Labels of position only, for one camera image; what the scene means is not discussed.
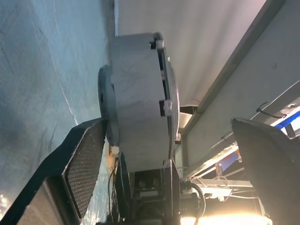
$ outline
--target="bright light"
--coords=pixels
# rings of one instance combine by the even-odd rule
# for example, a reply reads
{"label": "bright light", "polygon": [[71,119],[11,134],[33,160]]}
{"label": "bright light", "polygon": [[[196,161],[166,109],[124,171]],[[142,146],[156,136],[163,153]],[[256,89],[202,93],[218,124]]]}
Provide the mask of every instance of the bright light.
{"label": "bright light", "polygon": [[180,220],[180,225],[194,225],[195,221],[195,217],[183,217]]}
{"label": "bright light", "polygon": [[[194,225],[195,218],[181,219],[181,225]],[[203,217],[199,225],[272,225],[272,221],[264,216],[255,214],[234,214],[214,217]]]}
{"label": "bright light", "polygon": [[10,202],[3,194],[1,194],[0,195],[0,220],[2,220],[4,214],[6,213],[9,207],[10,207]]}

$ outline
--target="cable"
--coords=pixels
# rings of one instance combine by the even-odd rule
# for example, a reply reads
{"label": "cable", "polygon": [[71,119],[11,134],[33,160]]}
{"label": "cable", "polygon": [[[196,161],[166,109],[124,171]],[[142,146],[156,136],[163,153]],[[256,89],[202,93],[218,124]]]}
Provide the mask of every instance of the cable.
{"label": "cable", "polygon": [[191,187],[194,188],[198,192],[200,199],[203,201],[203,209],[202,210],[199,209],[199,212],[197,214],[197,219],[195,221],[195,224],[198,224],[199,219],[202,218],[203,215],[204,215],[204,212],[205,212],[205,209],[206,209],[206,201],[205,201],[204,194],[203,194],[201,188],[199,188],[198,185],[196,185],[194,183],[191,183]]}
{"label": "cable", "polygon": [[223,200],[223,202],[226,202],[226,201],[228,200],[228,198],[231,196],[232,193],[233,193],[233,189],[231,190],[231,192],[230,192],[230,194],[227,196],[227,198],[225,198],[225,199]]}
{"label": "cable", "polygon": [[228,185],[229,185],[228,179],[226,177],[224,177],[224,176],[217,176],[217,177],[213,178],[213,180],[220,179],[220,178],[223,178],[227,182],[227,184],[225,184],[225,186],[223,186],[223,185],[218,185],[218,186],[221,187],[221,188],[228,187]]}
{"label": "cable", "polygon": [[240,169],[238,169],[238,170],[235,170],[235,171],[233,171],[233,172],[230,172],[230,173],[228,173],[228,174],[225,174],[224,177],[227,178],[227,177],[232,176],[232,175],[235,175],[235,174],[237,174],[237,173],[239,173],[239,172],[241,172],[241,171],[243,171],[243,170],[245,170],[244,167],[242,167],[242,168],[240,168]]}
{"label": "cable", "polygon": [[230,195],[230,197],[243,198],[243,199],[255,199],[255,198],[258,198],[258,197],[245,197],[245,196],[239,196],[239,195]]}
{"label": "cable", "polygon": [[270,113],[267,113],[267,112],[263,111],[263,110],[261,109],[261,107],[262,107],[263,105],[267,104],[267,103],[268,103],[268,102],[262,103],[262,104],[256,109],[256,112],[257,112],[257,113],[265,114],[265,115],[270,116],[270,117],[273,117],[273,118],[275,118],[275,119],[282,119],[282,118],[284,118],[284,117],[287,116],[287,115],[284,114],[284,113],[282,113],[283,116],[274,116],[274,115],[272,115],[272,114],[270,114]]}
{"label": "cable", "polygon": [[192,180],[198,180],[205,188],[208,187],[208,185],[207,185],[207,184],[204,184],[204,183],[202,182],[202,180],[201,180],[200,178],[198,178],[198,177],[194,177]]}
{"label": "cable", "polygon": [[111,196],[110,196],[110,191],[109,191],[109,185],[110,185],[110,181],[112,178],[112,175],[114,174],[116,168],[118,166],[118,161],[115,160],[115,165],[114,165],[114,169],[112,170],[110,176],[109,176],[109,180],[108,180],[108,209],[109,209],[109,216],[112,218],[112,210],[111,210]]}
{"label": "cable", "polygon": [[221,140],[223,140],[223,141],[229,143],[230,145],[238,146],[236,143],[230,143],[230,142],[227,140],[227,138],[228,138],[231,134],[233,134],[233,132],[232,132],[232,131],[228,131],[226,134],[224,134],[224,135],[221,137]]}
{"label": "cable", "polygon": [[245,193],[245,192],[255,192],[254,190],[248,190],[248,191],[234,191],[232,194],[238,194],[238,193]]}
{"label": "cable", "polygon": [[[117,167],[118,159],[115,160],[115,168]],[[113,194],[115,193],[116,189],[116,171],[113,173],[113,183],[112,183],[112,200],[113,200]]]}
{"label": "cable", "polygon": [[192,100],[195,100],[195,101],[197,101],[197,102],[201,103],[199,100],[197,100],[197,99],[195,99],[195,98],[192,98]]}

